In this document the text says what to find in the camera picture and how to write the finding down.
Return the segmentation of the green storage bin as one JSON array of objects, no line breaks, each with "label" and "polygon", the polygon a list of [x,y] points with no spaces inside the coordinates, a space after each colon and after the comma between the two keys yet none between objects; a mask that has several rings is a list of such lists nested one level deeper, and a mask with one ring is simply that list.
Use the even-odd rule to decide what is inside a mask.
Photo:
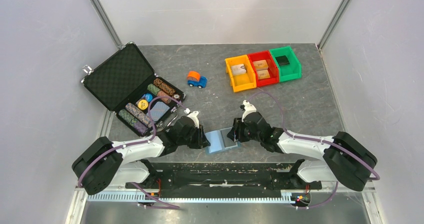
[{"label": "green storage bin", "polygon": [[302,77],[302,65],[290,46],[269,50],[279,74],[279,81],[286,82]]}]

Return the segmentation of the gold VIP card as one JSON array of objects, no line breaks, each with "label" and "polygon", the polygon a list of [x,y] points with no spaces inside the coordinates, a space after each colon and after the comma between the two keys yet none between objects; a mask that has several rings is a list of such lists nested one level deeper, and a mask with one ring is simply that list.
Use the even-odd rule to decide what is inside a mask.
[{"label": "gold VIP card", "polygon": [[268,79],[268,78],[271,77],[271,75],[270,75],[270,73],[267,69],[258,70],[256,73],[257,73],[257,77],[258,77],[259,80]]}]

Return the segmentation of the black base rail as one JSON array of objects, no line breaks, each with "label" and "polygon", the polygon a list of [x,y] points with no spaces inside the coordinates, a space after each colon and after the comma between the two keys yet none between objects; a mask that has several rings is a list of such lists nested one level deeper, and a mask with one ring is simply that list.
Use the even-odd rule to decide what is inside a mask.
[{"label": "black base rail", "polygon": [[320,190],[307,183],[295,163],[150,163],[139,186],[158,189],[162,198],[277,198],[282,190]]}]

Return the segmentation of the yellow storage bin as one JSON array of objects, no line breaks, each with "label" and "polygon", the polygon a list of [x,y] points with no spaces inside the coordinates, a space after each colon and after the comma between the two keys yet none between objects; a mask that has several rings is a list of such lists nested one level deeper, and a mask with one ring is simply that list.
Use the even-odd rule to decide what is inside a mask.
[{"label": "yellow storage bin", "polygon": [[[235,56],[225,59],[226,73],[230,78],[230,86],[234,93],[255,89],[257,87],[255,72],[247,55]],[[236,64],[244,64],[247,73],[243,75],[233,76],[231,66]]]}]

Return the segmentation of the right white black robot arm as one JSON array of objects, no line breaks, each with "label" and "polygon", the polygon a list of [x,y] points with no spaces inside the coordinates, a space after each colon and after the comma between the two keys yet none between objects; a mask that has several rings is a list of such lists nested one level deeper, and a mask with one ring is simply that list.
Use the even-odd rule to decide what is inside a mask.
[{"label": "right white black robot arm", "polygon": [[326,137],[302,135],[272,127],[259,112],[235,118],[226,136],[240,143],[257,141],[269,152],[313,158],[290,172],[288,180],[295,188],[316,181],[338,181],[360,192],[378,163],[376,156],[347,132]]}]

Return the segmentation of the red storage bin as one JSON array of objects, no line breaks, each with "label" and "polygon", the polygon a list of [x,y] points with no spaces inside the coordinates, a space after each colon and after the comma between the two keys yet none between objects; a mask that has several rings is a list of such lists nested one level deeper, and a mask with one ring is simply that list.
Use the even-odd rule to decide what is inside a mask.
[{"label": "red storage bin", "polygon": [[248,58],[255,73],[257,87],[279,83],[279,69],[268,50],[250,53]]}]

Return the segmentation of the yellow dealer chip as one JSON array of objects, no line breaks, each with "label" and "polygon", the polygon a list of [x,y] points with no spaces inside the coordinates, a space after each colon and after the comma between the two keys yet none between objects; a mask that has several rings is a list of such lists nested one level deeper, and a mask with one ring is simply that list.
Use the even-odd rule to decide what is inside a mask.
[{"label": "yellow dealer chip", "polygon": [[147,101],[147,100],[145,100],[145,99],[140,99],[138,102],[137,102],[137,107],[140,109],[140,110],[146,110],[147,108],[148,108],[148,106],[149,106],[149,102]]}]

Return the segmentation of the gold card in red bin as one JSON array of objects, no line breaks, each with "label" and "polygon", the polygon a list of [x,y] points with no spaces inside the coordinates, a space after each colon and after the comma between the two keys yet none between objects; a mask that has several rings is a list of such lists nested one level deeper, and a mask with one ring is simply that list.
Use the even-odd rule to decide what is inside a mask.
[{"label": "gold card in red bin", "polygon": [[269,68],[268,62],[266,60],[257,60],[252,62],[256,71],[267,70]]}]

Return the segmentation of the blue orange toy car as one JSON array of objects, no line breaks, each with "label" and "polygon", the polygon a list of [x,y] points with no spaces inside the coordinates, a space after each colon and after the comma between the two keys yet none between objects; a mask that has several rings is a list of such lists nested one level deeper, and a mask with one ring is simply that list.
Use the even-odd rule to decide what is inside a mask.
[{"label": "blue orange toy car", "polygon": [[187,75],[187,84],[190,87],[206,88],[208,80],[196,71],[189,71]]}]

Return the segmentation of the black poker chip case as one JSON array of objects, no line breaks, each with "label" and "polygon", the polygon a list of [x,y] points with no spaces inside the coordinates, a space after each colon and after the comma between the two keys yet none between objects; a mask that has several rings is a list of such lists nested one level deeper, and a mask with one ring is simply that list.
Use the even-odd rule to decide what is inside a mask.
[{"label": "black poker chip case", "polygon": [[[170,108],[154,122],[160,125],[186,98],[183,91],[157,75],[134,42],[127,43],[98,67],[88,71],[81,82],[138,136],[152,131],[148,115],[156,102],[162,101]],[[142,98],[149,102],[146,110],[137,107]]]}]

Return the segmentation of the blue card holder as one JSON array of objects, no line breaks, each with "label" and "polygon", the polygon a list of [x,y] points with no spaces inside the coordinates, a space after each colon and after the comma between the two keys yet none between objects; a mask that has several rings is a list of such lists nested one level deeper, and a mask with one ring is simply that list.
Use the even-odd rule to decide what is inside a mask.
[{"label": "blue card holder", "polygon": [[213,154],[213,153],[226,151],[226,150],[223,150],[223,139],[221,135],[221,129],[207,132],[205,133],[205,137],[210,143],[210,145],[206,148],[207,154]]}]

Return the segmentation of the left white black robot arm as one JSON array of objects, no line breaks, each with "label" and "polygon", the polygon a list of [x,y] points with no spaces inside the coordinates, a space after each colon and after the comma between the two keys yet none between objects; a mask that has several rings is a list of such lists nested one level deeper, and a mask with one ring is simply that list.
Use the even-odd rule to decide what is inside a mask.
[{"label": "left white black robot arm", "polygon": [[145,160],[168,155],[179,146],[203,149],[210,146],[203,126],[194,116],[182,116],[172,126],[140,139],[113,142],[108,137],[97,138],[72,164],[77,185],[89,195],[103,191],[109,185],[135,182],[153,187],[157,174]]}]

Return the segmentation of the white card stack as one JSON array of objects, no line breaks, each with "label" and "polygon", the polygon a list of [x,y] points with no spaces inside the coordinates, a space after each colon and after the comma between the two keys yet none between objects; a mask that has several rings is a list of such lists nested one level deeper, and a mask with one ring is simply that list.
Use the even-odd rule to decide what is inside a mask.
[{"label": "white card stack", "polygon": [[233,76],[243,75],[247,73],[247,68],[244,64],[236,64],[230,67]]}]

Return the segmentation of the blue playing card deck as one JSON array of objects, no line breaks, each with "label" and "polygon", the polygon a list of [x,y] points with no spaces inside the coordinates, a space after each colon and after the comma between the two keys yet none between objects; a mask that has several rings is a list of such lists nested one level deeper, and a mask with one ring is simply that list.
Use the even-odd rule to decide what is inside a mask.
[{"label": "blue playing card deck", "polygon": [[162,101],[156,102],[149,112],[152,120],[157,122],[169,110],[169,108],[170,107]]}]

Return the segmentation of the black card in green bin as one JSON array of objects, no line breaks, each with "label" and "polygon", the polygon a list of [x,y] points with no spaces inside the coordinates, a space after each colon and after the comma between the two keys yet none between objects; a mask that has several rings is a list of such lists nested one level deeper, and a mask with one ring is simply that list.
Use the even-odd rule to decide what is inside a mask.
[{"label": "black card in green bin", "polygon": [[288,66],[288,65],[290,65],[290,61],[289,61],[289,59],[287,58],[287,56],[285,56],[285,55],[283,55],[283,56],[277,56],[277,57],[275,58],[275,60],[276,60],[277,65],[278,65],[279,67],[282,67],[282,66]]}]

